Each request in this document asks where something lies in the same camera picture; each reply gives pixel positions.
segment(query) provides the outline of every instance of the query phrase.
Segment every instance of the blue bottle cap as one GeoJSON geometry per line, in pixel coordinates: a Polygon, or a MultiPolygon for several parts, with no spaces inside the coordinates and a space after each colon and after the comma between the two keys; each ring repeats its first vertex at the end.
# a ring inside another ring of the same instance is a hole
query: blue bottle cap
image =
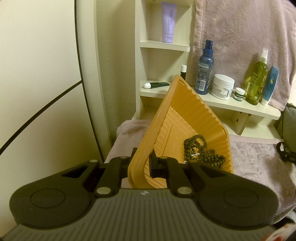
{"type": "Polygon", "coordinates": [[[205,48],[203,50],[202,55],[213,57],[213,41],[212,40],[205,41],[205,48]]]}

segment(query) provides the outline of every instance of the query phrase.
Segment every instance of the orange plastic basket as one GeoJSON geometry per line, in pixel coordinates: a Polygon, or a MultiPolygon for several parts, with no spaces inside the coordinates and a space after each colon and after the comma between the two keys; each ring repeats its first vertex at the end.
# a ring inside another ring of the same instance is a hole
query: orange plastic basket
{"type": "Polygon", "coordinates": [[[150,153],[154,149],[158,157],[173,157],[182,163],[183,142],[196,134],[205,137],[207,150],[215,149],[226,157],[223,170],[233,173],[227,130],[198,94],[176,75],[128,167],[131,186],[165,188],[165,179],[152,179],[149,175],[150,153]]]}

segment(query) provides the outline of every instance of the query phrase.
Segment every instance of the white door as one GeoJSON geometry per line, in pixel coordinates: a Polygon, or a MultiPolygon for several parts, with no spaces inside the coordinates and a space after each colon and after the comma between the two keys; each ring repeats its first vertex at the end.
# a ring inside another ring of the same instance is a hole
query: white door
{"type": "Polygon", "coordinates": [[[0,1],[0,236],[15,225],[16,189],[111,148],[94,7],[0,1]]]}

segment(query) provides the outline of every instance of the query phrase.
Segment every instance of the barcode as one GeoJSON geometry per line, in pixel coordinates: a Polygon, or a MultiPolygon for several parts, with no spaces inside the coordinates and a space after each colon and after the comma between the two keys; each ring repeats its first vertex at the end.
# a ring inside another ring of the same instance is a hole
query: barcode
{"type": "Polygon", "coordinates": [[[205,90],[205,83],[206,83],[206,81],[200,80],[200,87],[198,88],[198,90],[204,91],[205,90]]]}

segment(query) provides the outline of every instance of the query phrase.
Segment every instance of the silver screw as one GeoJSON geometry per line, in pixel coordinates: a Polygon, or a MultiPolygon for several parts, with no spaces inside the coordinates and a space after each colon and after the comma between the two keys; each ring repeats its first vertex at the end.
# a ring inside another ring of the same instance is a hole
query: silver screw
{"type": "Polygon", "coordinates": [[[96,190],[96,192],[98,194],[102,194],[102,195],[106,195],[106,194],[109,194],[111,192],[111,188],[109,187],[100,187],[96,190]]]}
{"type": "Polygon", "coordinates": [[[180,188],[178,188],[178,193],[180,193],[180,194],[190,194],[190,193],[192,193],[192,189],[190,188],[190,187],[180,187],[180,188]]]}

